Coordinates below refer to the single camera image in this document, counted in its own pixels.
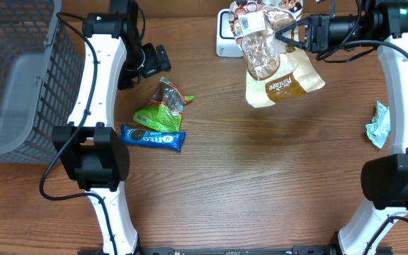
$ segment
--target plastic bin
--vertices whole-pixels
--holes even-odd
[[[56,13],[60,0],[0,0],[0,161],[48,163],[83,62]]]

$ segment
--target crumpled wrapper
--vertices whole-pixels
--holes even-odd
[[[322,88],[305,52],[275,39],[275,31],[300,19],[302,0],[232,2],[229,23],[246,67],[246,100],[255,108]],[[298,40],[298,28],[284,36]]]

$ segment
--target brown label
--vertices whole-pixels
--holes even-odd
[[[270,100],[277,103],[290,97],[298,97],[306,94],[294,75],[288,74],[266,84],[266,93]]]

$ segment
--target wooden table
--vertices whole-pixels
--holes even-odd
[[[164,44],[164,74],[185,95],[182,153],[131,147],[126,195],[144,247],[281,248],[326,244],[355,213],[363,164],[386,155],[366,137],[375,102],[387,103],[375,54],[350,64],[313,65],[327,85],[274,107],[245,100],[243,59],[215,54],[215,18],[149,19],[145,42]],[[154,93],[160,76],[119,91],[116,126]],[[43,165],[0,164],[0,254],[75,254],[100,249],[88,199],[51,202]],[[79,192],[58,166],[46,190]],[[383,242],[408,254],[408,225]]]

